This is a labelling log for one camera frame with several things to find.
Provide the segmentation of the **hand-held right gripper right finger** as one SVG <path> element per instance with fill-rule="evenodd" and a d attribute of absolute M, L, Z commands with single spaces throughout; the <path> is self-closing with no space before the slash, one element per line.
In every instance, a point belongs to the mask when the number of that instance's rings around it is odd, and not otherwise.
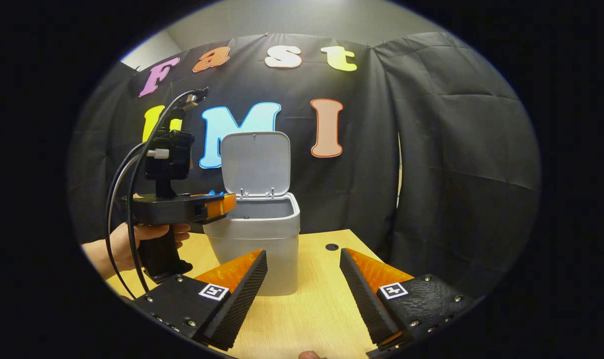
<path fill-rule="evenodd" d="M 341 250 L 340 270 L 376 346 L 369 357 L 423 342 L 477 302 L 436 275 L 413 276 L 351 248 Z"/>

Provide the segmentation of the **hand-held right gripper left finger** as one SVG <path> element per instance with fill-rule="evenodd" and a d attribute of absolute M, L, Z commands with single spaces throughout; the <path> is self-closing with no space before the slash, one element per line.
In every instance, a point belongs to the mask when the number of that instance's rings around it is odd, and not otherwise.
<path fill-rule="evenodd" d="M 233 347 L 267 275 L 267 252 L 254 250 L 197 277 L 171 276 L 132 305 L 202 345 Z"/>

